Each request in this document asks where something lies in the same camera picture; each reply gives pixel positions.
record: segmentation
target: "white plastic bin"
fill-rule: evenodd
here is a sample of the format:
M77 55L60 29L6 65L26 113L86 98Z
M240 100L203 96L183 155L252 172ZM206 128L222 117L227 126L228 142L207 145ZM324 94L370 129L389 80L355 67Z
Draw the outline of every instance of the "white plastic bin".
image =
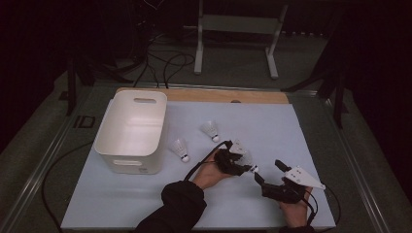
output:
M160 171L166 104L166 95L157 91L122 90L115 95L94 144L114 172Z

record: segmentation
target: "dark background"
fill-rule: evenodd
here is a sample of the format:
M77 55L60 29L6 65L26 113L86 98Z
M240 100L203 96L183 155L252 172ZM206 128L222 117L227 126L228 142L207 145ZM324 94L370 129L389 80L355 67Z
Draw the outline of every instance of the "dark background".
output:
M0 150L52 92L54 80L66 70L70 48L80 47L100 62L115 65L115 58L144 53L144 35L152 26L141 23L143 19L176 38L182 37L183 25L197 23L197 1L165 1L156 12L142 7L141 1L133 1L131 11L131 2L0 2ZM206 2L205 11L224 10L222 1ZM325 2L311 8L292 4L283 30L329 37L320 62L326 67L336 65L333 60L347 62L347 87L411 200L412 4L381 0L348 7ZM244 1L230 8L240 16L266 17L279 11L264 9L250 10ZM117 37L107 37L107 30L115 30Z

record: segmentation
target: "black sleeve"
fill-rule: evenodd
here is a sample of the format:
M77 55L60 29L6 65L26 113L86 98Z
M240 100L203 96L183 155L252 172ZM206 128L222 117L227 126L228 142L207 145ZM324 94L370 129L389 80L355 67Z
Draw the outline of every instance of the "black sleeve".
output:
M312 226L301 226L296 228L282 227L279 233L315 233L315 229Z
M143 219L134 232L190 232L206 208L203 198L203 190L192 182L170 183L161 192L163 206Z

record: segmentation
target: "white tabletop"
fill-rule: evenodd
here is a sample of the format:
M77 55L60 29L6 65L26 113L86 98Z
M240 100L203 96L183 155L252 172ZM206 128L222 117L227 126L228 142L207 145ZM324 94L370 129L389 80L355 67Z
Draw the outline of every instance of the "white tabletop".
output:
M67 209L62 228L130 229L159 208L160 192L181 181L216 145L200 131L207 120L218 124L221 141L239 139L251 153L267 183L281 184L276 159L299 165L318 179L292 105L230 104L169 101L162 169L155 175L116 174L92 149ZM183 163L167 146L177 138L187 142L190 162ZM334 226L325 193L314 189L319 211L314 227ZM205 190L208 204L194 229L267 229L285 225L278 204L261 196L252 173L225 179Z

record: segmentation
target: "hand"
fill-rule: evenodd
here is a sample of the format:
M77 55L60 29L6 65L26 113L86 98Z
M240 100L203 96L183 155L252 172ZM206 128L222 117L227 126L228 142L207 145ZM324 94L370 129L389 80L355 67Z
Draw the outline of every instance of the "hand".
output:
M309 199L310 192L312 191L312 187L306 187L305 192L305 199L306 201ZM281 207L285 221L289 228L296 228L300 226L307 225L307 210L308 206L303 201L299 201L296 204L288 204L284 202L279 202L279 206Z
M212 153L205 163L203 163L196 176L193 179L193 183L202 188L203 190L215 185L224 178L231 177L231 175L221 172L218 165L215 163L215 154Z

